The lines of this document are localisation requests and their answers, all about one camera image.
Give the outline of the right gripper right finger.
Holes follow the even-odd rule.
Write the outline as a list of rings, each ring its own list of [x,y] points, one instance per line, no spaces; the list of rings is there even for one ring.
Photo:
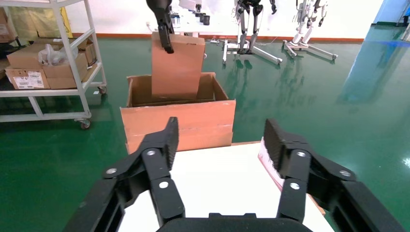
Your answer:
[[[303,136],[285,131],[273,118],[265,122],[264,145],[284,180],[278,218],[301,223],[311,195],[341,232],[404,231],[353,171],[319,155]]]

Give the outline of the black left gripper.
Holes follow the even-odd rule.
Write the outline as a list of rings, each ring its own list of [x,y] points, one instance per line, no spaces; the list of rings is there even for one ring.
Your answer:
[[[146,0],[146,3],[154,15],[156,15],[162,47],[168,54],[172,54],[174,50],[170,34],[174,34],[174,29],[169,14],[172,0]]]

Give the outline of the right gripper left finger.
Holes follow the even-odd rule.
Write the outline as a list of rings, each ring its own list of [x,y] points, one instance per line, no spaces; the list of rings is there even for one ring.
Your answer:
[[[138,196],[148,191],[160,227],[185,217],[185,207],[170,171],[179,141],[178,119],[144,136],[135,152],[111,165],[97,180],[66,224],[66,232],[116,232]]]

